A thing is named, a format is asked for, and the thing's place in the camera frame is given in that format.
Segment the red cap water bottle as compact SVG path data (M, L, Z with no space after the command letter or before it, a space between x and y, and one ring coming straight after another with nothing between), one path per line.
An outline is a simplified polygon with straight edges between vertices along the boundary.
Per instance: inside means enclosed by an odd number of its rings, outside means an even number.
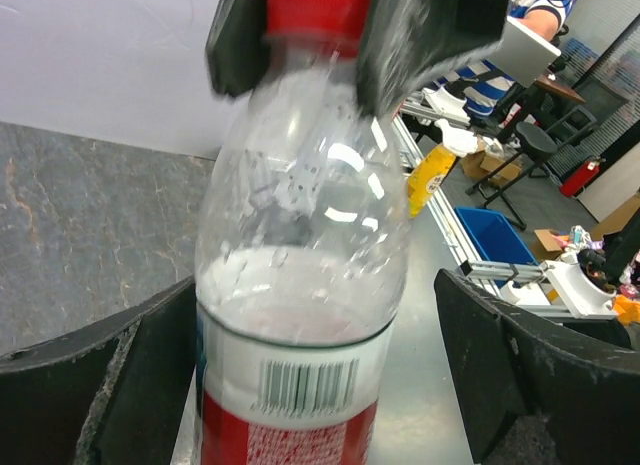
M336 45L274 36L195 251L197 464L363 464L407 276L391 124Z

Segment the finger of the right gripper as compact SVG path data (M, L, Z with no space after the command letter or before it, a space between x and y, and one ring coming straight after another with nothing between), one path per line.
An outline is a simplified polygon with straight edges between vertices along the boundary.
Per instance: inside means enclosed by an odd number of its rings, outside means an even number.
M510 0L372 0L357 56L364 116L385 116L407 96L499 48Z
M205 45L211 88L237 98L253 90L271 59L267 0L219 0Z

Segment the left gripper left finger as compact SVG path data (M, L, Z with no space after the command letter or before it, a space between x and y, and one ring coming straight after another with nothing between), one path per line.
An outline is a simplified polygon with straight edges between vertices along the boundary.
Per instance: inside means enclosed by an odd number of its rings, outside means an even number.
M170 463L195 348L195 284L187 278L2 356L2 463Z

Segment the red bottle cap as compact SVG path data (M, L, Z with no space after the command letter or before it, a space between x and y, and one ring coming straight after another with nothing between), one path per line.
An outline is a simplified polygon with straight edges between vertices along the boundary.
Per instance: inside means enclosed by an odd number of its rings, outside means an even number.
M357 55L371 0L267 0L266 33Z

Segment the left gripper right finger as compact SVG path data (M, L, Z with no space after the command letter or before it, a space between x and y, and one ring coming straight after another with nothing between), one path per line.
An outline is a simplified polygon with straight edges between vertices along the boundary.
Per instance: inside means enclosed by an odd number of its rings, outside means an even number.
M564 464L639 461L639 354L513 306L445 269L434 291L469 449L540 414Z

